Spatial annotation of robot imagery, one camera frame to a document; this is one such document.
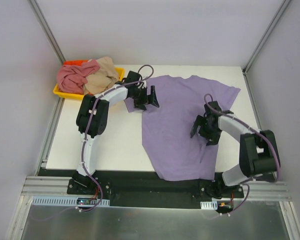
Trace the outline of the purple t shirt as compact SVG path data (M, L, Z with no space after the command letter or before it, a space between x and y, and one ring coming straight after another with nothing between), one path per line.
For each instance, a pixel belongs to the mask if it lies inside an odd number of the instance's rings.
M142 113L142 146L157 175L166 181L213 180L218 146L190 132L196 117L205 113L206 94L229 110L240 88L196 75L162 75L146 83L155 86L159 107L148 105Z

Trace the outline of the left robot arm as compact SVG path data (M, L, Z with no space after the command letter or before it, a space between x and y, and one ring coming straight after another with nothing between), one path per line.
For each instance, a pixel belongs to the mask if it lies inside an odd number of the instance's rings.
M138 72L129 71L126 78L103 93L86 94L83 97L76 117L81 138L80 162L72 179L78 183L79 190L84 194L92 194L98 185L93 178L96 171L97 143L107 127L110 107L126 99L132 99L133 107L143 111L147 109L147 105L160 107L156 87L151 85L148 91L144 86L147 79L148 77L142 78Z

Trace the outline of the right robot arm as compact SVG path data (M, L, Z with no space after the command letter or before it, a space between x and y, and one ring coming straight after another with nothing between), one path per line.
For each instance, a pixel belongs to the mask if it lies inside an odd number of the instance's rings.
M203 185L204 193L215 199L226 198L240 185L252 179L266 181L263 175L281 169L276 138L271 130L254 129L230 110L222 110L215 100L205 103L204 115L198 115L190 136L199 135L207 147L216 146L226 132L239 143L238 164Z

